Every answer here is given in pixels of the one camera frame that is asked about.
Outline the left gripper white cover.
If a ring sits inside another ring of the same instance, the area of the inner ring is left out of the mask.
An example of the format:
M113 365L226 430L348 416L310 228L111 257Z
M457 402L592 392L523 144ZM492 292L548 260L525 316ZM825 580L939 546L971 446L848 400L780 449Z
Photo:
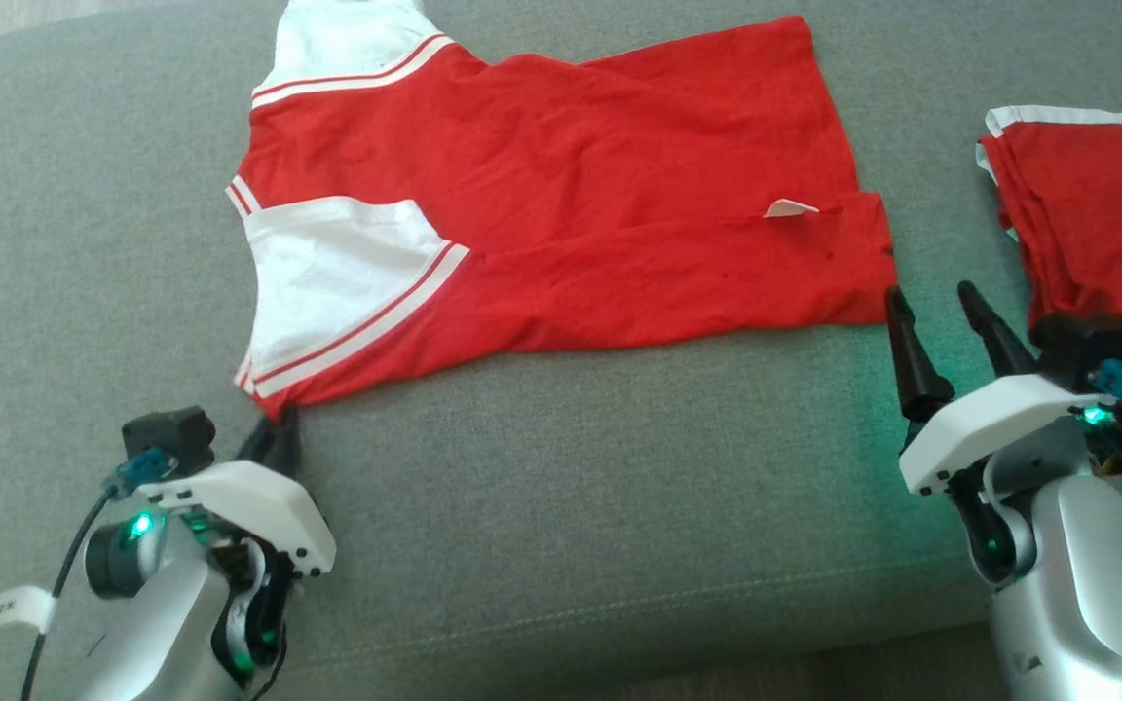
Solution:
M164 509L204 507L288 555L306 577L330 573L337 559L335 537L315 498L293 480L302 461L297 408L285 408L276 424L259 419L238 448L238 459L195 476L141 485L137 491Z

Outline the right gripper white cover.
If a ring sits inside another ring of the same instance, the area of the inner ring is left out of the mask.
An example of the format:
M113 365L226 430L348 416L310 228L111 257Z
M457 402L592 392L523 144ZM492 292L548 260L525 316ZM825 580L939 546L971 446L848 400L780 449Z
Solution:
M1069 416L1073 408L1113 399L1109 394L1073 393L1043 376L1029 376L1037 372L1037 359L1014 329L971 280L959 283L956 292L997 377L957 400L954 386L936 371L917 335L916 314L903 290L892 285L885 292L899 407L908 422L899 469L909 492L918 496L926 490L940 492L941 473L955 476L1054 419Z

